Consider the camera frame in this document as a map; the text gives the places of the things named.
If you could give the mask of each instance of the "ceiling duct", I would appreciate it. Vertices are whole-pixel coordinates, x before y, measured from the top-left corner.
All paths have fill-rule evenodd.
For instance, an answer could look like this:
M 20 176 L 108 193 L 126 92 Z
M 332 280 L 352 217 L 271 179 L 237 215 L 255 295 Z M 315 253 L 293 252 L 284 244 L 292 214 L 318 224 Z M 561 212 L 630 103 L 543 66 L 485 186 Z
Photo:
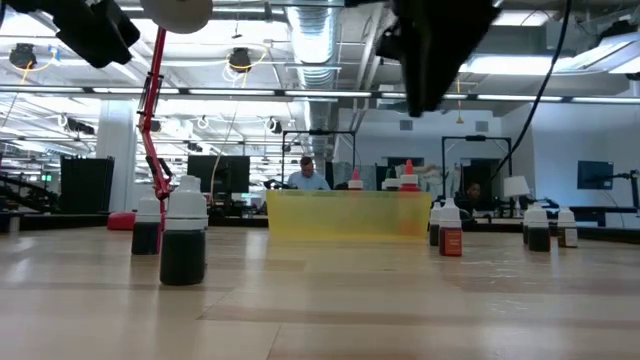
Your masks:
M 296 62 L 300 64 L 322 65 L 333 61 L 335 53 L 335 31 L 339 10 L 332 7 L 290 7 L 287 8 L 292 27 L 291 42 Z M 335 70 L 322 67 L 301 67 L 297 69 L 298 79 L 303 89 L 332 89 Z M 305 104 L 305 122 L 309 130 L 336 130 L 329 127 L 332 116 L 329 102 L 309 102 Z M 316 162 L 324 162 L 328 148 L 326 139 L 311 138 L 311 147 Z

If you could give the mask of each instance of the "white lamp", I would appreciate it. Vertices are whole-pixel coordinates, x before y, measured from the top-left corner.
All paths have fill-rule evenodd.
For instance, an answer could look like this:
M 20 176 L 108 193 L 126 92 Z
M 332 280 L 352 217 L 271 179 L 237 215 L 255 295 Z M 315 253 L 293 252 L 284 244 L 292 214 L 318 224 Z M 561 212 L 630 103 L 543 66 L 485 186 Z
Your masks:
M 524 176 L 513 176 L 504 179 L 504 197 L 529 195 L 529 185 Z

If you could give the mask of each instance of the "black metal frame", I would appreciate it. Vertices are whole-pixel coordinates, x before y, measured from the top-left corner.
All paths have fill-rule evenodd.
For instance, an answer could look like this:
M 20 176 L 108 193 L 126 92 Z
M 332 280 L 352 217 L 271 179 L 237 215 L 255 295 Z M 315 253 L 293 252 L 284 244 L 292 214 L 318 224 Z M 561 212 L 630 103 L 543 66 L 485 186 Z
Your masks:
M 446 182 L 447 182 L 447 154 L 446 154 L 446 142 L 447 140 L 464 140 L 467 142 L 486 142 L 487 140 L 499 140 L 507 143 L 508 154 L 511 153 L 511 138 L 508 137 L 493 137 L 484 135 L 471 135 L 471 136 L 443 136 L 442 137 L 442 196 L 447 198 Z M 513 162 L 509 157 L 509 176 L 513 176 Z
M 289 134 L 307 134 L 307 135 L 312 135 L 312 136 L 328 136 L 328 135 L 351 135 L 351 138 L 353 139 L 353 167 L 355 168 L 356 166 L 356 132 L 355 131 L 326 131 L 326 130 L 309 130 L 309 131 L 302 131 L 302 130 L 285 130 L 282 132 L 282 149 L 280 149 L 282 151 L 282 173 L 280 174 L 280 176 L 282 177 L 282 183 L 284 184 L 284 155 L 285 155 L 285 148 L 287 147 L 287 135 Z

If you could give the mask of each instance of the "yellow plastic bin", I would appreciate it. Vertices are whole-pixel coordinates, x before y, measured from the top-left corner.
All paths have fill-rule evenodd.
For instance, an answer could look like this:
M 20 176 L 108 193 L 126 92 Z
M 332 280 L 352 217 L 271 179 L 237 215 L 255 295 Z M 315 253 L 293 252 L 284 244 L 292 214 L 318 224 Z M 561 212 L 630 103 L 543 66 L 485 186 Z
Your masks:
M 272 240 L 424 242 L 431 195 L 368 191 L 267 192 Z

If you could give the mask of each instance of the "computer monitor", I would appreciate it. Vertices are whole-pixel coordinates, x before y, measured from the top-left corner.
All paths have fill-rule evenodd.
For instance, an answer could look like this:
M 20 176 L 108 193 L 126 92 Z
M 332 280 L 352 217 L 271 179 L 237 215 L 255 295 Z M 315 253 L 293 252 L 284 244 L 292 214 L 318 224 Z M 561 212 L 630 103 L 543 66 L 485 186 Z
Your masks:
M 578 161 L 579 190 L 613 189 L 613 163 L 606 161 Z
M 187 160 L 187 175 L 199 177 L 200 191 L 211 192 L 211 175 L 217 156 L 195 155 Z M 251 158 L 248 156 L 223 156 L 216 169 L 213 191 L 216 193 L 248 193 Z

